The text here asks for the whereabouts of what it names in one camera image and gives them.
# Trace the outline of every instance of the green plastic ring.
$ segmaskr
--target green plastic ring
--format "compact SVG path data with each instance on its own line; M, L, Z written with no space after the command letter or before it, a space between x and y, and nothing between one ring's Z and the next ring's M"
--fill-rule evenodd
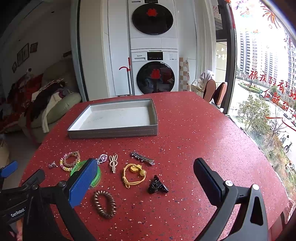
M72 169L72 171L71 171L71 173L70 173L70 176L72 176L72 174L73 174L74 172L78 171L78 170L84 165L84 163L86 163L86 161L81 161L81 162L77 163L77 164L73 167L73 169ZM100 170L100 168L99 168L99 166L98 166L98 172L97 172L97 174L96 174L95 179L93 179L93 181L91 182L91 187L94 188L96 185L98 185L99 182L100 182L100 180L101 180L101 170Z

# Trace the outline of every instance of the red table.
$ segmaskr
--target red table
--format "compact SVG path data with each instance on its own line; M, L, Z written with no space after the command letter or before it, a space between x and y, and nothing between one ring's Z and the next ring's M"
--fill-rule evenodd
M97 240L193 240L205 227L215 211L193 173L193 161L202 157L224 180L235 185L260 186L263 194L268 227L270 228L287 204L285 189L264 154L230 119L193 92L156 93L120 97L116 100L152 98L158 116L159 133L153 137L71 140L67 129L90 103L75 105L47 135L30 160L22 180L38 168L45 171L41 187L67 180L69 172L60 167L49 169L48 164L67 152L78 150L82 160L100 154L118 154L116 174L108 162L100 165L102 179L88 190L81 205L75 207L81 220ZM139 186L127 189L122 182L122 169L127 163L139 163L130 157L138 151L155 160L148 167L147 177ZM169 193L148 194L147 188L158 175L170 189ZM135 181L138 174L127 172ZM98 216L93 205L94 190L108 190L118 207L116 216L105 220ZM56 221L66 237L70 237L57 209ZM233 215L223 233L232 226Z

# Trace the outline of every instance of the white curtain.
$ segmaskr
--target white curtain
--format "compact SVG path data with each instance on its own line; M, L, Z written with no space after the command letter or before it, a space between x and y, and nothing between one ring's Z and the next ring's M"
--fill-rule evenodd
M206 70L216 73L216 29L211 0L193 0L197 33L195 79Z

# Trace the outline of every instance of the washing machine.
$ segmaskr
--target washing machine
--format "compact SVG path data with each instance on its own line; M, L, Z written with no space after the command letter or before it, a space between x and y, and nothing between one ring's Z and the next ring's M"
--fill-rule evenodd
M178 91L179 55L177 50L131 51L134 95Z
M128 0L131 50L178 49L174 0Z

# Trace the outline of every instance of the coil hair tie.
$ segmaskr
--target coil hair tie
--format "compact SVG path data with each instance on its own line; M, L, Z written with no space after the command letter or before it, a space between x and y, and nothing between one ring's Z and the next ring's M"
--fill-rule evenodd
M143 179L140 180L140 181L136 181L136 182L131 182L130 183L126 179L126 169L128 169L129 167L131 167L131 171L132 172L138 172L138 171L140 171L140 175L143 177ZM146 178L146 174L147 174L147 172L144 169L142 169L142 166L141 165L136 165L136 164L130 163L130 164L127 164L126 167L123 169L122 179L123 179L123 182L124 182L126 188L130 188L130 186L138 185L141 182L143 182L145 180L145 178Z
M68 164L66 162L66 160L70 157L70 156L74 156L76 157L76 160L71 163L71 164ZM69 152L68 154L66 153L59 161L59 165L60 167L64 170L64 171L67 171L67 172L70 172L72 171L73 167L80 162L80 154L78 151L73 151L73 152Z
M107 213L102 208L102 205L99 202L99 196L100 195L103 195L103 196L105 196L107 198L107 200L109 202L109 205L110 205L110 213ZM114 200L113 196L109 192L103 191L103 190L95 191L94 192L94 203L96 205L96 209L97 209L100 216L102 216L102 217L104 217L106 219L111 219L116 214L117 207L116 207L116 204L115 204L115 200Z

